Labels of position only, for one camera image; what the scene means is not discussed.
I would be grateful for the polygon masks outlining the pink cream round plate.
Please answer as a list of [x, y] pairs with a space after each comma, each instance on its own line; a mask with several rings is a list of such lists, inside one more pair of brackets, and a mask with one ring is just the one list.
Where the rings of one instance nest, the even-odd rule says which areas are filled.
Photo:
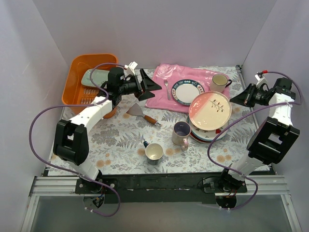
[[189, 107], [191, 123], [205, 131], [212, 131], [225, 125], [229, 121], [231, 113], [229, 99], [216, 91], [208, 91], [198, 95]]

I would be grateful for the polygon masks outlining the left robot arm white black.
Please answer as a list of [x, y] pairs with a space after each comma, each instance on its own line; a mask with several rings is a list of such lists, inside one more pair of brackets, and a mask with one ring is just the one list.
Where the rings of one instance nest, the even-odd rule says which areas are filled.
[[103, 182], [98, 177], [99, 170], [88, 158], [88, 134], [91, 129], [122, 100], [122, 96], [133, 94], [139, 101], [155, 96], [154, 91], [161, 90], [144, 71], [140, 69], [142, 80], [137, 75], [125, 75], [123, 68], [113, 67], [108, 79], [101, 85], [99, 93], [91, 106], [82, 110], [70, 120], [60, 120], [56, 125], [53, 153], [66, 161], [87, 180], [86, 187], [92, 193], [102, 190]]

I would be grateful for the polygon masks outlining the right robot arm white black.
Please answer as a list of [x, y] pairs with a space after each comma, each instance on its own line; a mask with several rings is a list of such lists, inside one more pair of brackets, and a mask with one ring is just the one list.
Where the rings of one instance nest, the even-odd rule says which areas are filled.
[[291, 120], [295, 93], [291, 91], [292, 81], [286, 77], [278, 78], [272, 88], [263, 89], [263, 84], [250, 84], [241, 94], [233, 97], [232, 103], [254, 107], [256, 104], [270, 106], [269, 116], [250, 139], [248, 154], [222, 171], [218, 180], [224, 192], [238, 190], [245, 177], [255, 169], [279, 163], [296, 139], [300, 131]]

